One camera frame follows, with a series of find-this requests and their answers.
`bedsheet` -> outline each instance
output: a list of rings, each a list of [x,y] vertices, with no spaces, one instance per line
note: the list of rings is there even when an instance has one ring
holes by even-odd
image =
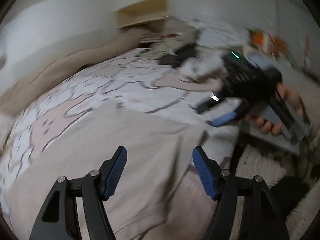
[[[208,138],[203,148],[209,158],[223,166],[230,161],[238,127],[214,128],[205,121],[233,110],[238,101],[229,100],[205,115],[196,114],[193,106],[216,90],[220,81],[182,81],[177,70],[155,60],[142,60],[143,50],[131,50],[76,73],[18,115],[0,159],[0,202],[9,224],[4,191],[54,140],[109,99],[118,100],[119,107],[204,128]]]

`blue gripper pad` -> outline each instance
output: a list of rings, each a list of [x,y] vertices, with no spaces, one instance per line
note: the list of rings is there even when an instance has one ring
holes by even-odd
[[[107,200],[115,193],[126,162],[127,150],[126,148],[123,148],[117,160],[115,161],[115,164],[113,165],[110,173],[108,174],[108,177],[106,178],[106,189],[103,195],[107,198]]]
[[[207,195],[211,197],[211,199],[216,199],[217,192],[214,188],[214,178],[208,169],[204,158],[208,157],[205,155],[201,147],[196,147],[192,151],[192,159],[193,163],[198,171],[202,186],[204,187],[204,191]]]

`silver screw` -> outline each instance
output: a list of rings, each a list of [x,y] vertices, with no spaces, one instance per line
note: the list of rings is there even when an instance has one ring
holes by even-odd
[[[220,174],[222,175],[222,176],[229,176],[230,175],[230,171],[228,171],[228,170],[221,170],[220,171]]]
[[[90,171],[90,175],[92,176],[92,177],[95,177],[95,176],[97,176],[99,174],[99,171],[98,170],[92,170],[92,171]]]
[[[256,182],[262,182],[262,181],[263,181],[263,178],[262,178],[261,176],[257,175],[257,176],[254,176],[254,180],[255,180]]]
[[[65,176],[60,176],[58,179],[57,179],[57,182],[59,183],[62,183],[66,180],[66,177]]]

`beige blanket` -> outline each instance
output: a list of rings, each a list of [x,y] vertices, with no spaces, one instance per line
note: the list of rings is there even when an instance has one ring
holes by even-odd
[[[203,130],[117,106],[108,101],[71,127],[6,193],[20,240],[29,239],[58,176],[82,177],[111,158],[118,146],[127,148],[128,161],[115,195],[104,204],[117,239],[132,239],[165,221],[168,197],[186,172]],[[85,231],[83,210],[78,213]]]

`white light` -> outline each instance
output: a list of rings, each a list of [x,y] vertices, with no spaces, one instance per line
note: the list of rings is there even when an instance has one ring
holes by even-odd
[[[210,97],[216,101],[219,101],[219,98],[217,98],[214,94],[212,94]]]

